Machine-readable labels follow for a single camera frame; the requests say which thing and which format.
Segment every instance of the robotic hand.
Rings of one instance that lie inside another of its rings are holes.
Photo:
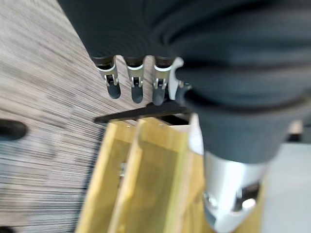
[[[135,102],[142,97],[141,57],[157,56],[158,72],[169,70],[172,57],[184,60],[176,77],[192,86],[181,104],[199,115],[207,220],[220,233],[233,231],[256,205],[289,124],[311,112],[310,1],[59,3],[113,98],[121,94],[114,55],[125,57]],[[165,77],[154,80],[156,104]]]

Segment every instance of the silver metal joint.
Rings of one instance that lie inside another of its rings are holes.
[[[164,90],[167,86],[169,77],[170,77],[170,72],[171,72],[171,68],[167,67],[167,68],[159,68],[156,65],[154,65],[154,88],[158,89],[159,86],[161,86],[162,90]]]
[[[144,65],[138,67],[127,67],[128,77],[130,78],[131,87],[135,87],[135,84],[138,83],[138,87],[142,87],[143,78],[144,78]]]
[[[251,213],[267,165],[244,164],[205,153],[204,209],[216,232],[234,231]]]
[[[99,70],[99,73],[104,79],[106,86],[110,86],[112,82],[114,86],[118,85],[119,79],[118,79],[118,70],[117,70],[116,63],[114,63],[113,67],[110,69],[101,69],[99,67],[97,67],[97,69]]]

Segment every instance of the black shoe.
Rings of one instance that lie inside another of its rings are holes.
[[[0,226],[0,233],[15,233],[11,227]]]
[[[0,141],[20,139],[27,131],[27,126],[20,121],[0,119]]]

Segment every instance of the gray striped carpet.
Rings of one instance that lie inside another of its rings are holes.
[[[0,2],[0,118],[28,125],[26,137],[0,142],[0,226],[18,233],[72,232],[104,127],[95,116],[151,101],[130,97],[121,57],[121,97],[111,100],[78,35],[54,0]]]

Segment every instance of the wooden crate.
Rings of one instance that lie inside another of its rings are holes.
[[[187,144],[187,133],[154,118],[135,127],[110,123],[76,232],[212,233],[203,211],[203,157]],[[262,201],[235,232],[259,233],[261,209]]]

